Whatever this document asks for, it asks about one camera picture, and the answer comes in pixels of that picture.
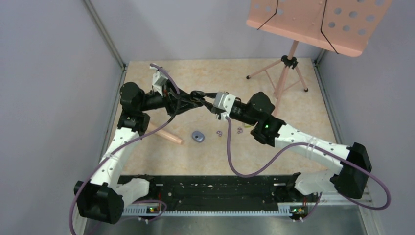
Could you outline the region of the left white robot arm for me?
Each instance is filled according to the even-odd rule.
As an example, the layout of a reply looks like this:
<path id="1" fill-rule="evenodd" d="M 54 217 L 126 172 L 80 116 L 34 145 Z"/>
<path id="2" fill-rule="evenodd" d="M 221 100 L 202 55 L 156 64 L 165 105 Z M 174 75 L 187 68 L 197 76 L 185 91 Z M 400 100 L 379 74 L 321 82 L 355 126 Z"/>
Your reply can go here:
<path id="1" fill-rule="evenodd" d="M 123 210 L 138 199 L 152 202 L 157 189 L 145 179 L 135 179 L 119 185 L 121 173 L 139 140 L 154 134 L 148 132 L 149 110 L 165 108 L 170 118 L 202 106 L 195 96 L 171 82 L 161 91 L 146 93 L 136 83 L 127 82 L 120 88 L 122 112 L 113 140 L 98 167 L 85 181 L 74 187 L 75 203 L 81 217 L 109 224 L 117 223 Z"/>

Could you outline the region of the black earbud charging case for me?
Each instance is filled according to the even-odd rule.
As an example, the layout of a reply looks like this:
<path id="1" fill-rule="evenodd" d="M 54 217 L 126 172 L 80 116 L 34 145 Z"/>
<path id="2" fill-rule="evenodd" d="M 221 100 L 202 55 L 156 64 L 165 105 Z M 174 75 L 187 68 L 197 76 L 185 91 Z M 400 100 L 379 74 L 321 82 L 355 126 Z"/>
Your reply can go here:
<path id="1" fill-rule="evenodd" d="M 202 91 L 192 91 L 190 93 L 190 100 L 193 102 L 201 103 L 203 104 L 205 102 L 205 93 Z"/>

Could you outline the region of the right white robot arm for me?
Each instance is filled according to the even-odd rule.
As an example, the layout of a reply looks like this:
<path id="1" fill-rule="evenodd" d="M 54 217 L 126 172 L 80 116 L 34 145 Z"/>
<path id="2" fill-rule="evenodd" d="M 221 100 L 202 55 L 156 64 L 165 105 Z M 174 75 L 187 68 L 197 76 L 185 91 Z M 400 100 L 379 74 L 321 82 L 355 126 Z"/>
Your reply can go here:
<path id="1" fill-rule="evenodd" d="M 301 173 L 287 188 L 287 196 L 301 201 L 314 192 L 332 192 L 361 199 L 372 167 L 366 147 L 355 142 L 351 146 L 335 144 L 302 132 L 272 115 L 275 106 L 264 92 L 255 93 L 247 103 L 227 92 L 193 91 L 193 99 L 203 103 L 217 119 L 227 118 L 253 126 L 251 135 L 261 144 L 291 150 L 326 167 L 325 171 Z"/>

